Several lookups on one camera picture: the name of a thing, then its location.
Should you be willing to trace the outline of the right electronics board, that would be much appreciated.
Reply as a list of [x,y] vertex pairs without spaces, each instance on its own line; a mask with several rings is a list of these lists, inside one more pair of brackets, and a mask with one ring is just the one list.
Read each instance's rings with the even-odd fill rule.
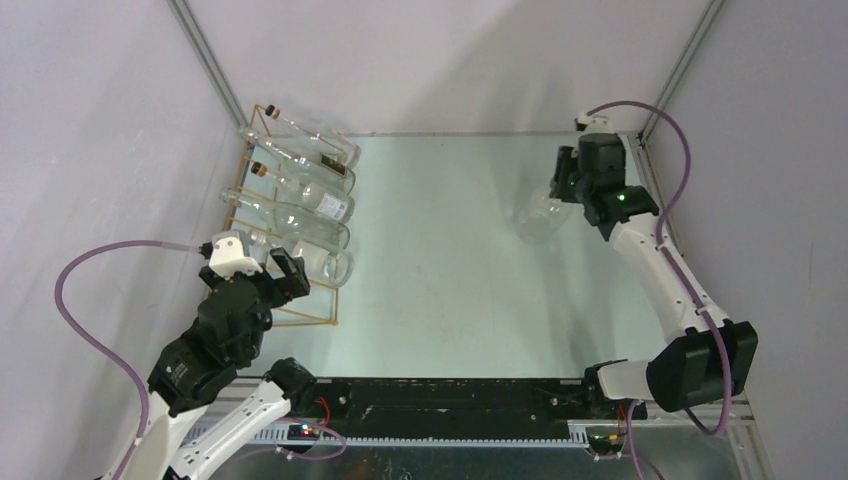
[[599,443],[601,445],[616,445],[619,443],[620,438],[621,436],[619,434],[592,435],[589,439],[589,443]]

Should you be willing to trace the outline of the clear bottle white label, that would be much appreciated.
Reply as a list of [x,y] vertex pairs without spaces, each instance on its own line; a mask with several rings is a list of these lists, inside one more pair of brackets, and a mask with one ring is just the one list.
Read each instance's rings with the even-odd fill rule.
[[270,183],[277,190],[281,201],[303,207],[340,224],[346,224],[354,213],[355,201],[348,193],[328,186],[313,176],[270,169],[260,162],[253,162],[249,170]]

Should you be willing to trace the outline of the clear bottle frosted cap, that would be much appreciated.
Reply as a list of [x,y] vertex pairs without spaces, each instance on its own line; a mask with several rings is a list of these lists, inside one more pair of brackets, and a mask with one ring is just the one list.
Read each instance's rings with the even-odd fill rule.
[[340,288],[347,283],[353,272],[353,255],[338,245],[302,233],[278,236],[250,229],[247,235],[253,246],[267,251],[283,248],[292,257],[302,258],[310,281]]

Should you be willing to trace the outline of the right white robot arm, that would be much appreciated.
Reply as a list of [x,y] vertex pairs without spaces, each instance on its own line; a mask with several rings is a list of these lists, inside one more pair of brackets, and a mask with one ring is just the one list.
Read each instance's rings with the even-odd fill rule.
[[638,274],[666,342],[651,360],[587,369],[585,411],[606,418],[622,400],[654,401],[667,412],[743,393],[758,346],[747,321],[734,322],[695,280],[674,243],[657,232],[660,210],[626,182],[626,149],[614,133],[589,133],[557,153],[553,199],[580,205],[587,222]]

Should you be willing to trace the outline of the long clear glass bottle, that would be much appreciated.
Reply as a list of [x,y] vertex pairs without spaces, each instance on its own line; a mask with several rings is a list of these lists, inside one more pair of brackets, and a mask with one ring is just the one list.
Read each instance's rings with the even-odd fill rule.
[[219,196],[223,202],[260,219],[274,233],[301,233],[341,248],[349,245],[350,231],[345,225],[324,219],[303,207],[229,188],[222,189]]

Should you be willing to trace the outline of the electronics board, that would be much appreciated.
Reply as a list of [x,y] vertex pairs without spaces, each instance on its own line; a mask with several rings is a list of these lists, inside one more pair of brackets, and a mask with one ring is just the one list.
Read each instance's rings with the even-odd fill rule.
[[306,424],[290,424],[286,434],[286,439],[290,442],[318,441],[321,438],[321,429],[316,429]]
[[620,438],[621,436],[619,434],[592,435],[589,439],[589,443],[599,443],[601,445],[616,445],[619,443]]

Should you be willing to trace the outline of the left electronics board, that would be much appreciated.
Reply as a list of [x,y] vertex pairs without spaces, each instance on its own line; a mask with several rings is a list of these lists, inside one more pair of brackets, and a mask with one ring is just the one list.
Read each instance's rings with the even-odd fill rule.
[[321,429],[316,429],[306,424],[290,424],[286,434],[286,439],[290,442],[318,441],[321,438]]

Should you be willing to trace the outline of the clear bottle black cork top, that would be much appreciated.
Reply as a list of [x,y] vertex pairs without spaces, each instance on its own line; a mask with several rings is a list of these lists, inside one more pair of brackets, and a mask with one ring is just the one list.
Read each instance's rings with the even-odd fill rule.
[[264,115],[271,120],[277,137],[290,138],[348,168],[354,168],[360,159],[360,146],[327,122],[312,118],[292,119],[273,104],[264,108]]

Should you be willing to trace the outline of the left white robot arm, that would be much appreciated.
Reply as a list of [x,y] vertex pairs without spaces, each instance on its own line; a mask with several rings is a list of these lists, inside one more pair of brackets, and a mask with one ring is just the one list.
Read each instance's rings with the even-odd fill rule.
[[310,292],[303,258],[283,248],[270,256],[282,271],[279,278],[249,255],[232,267],[201,268],[210,294],[190,327],[160,353],[146,382],[142,431],[106,478],[207,479],[272,421],[312,411],[315,376],[292,357],[280,359],[240,406],[195,442],[181,444],[238,371],[258,357],[273,309]]

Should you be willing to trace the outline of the clear bottle black label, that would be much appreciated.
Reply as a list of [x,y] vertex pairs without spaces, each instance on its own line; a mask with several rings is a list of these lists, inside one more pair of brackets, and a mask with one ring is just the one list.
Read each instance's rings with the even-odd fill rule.
[[239,135],[273,157],[280,168],[288,173],[307,174],[315,180],[350,193],[356,183],[352,169],[336,160],[334,156],[314,150],[297,142],[284,142],[242,126]]

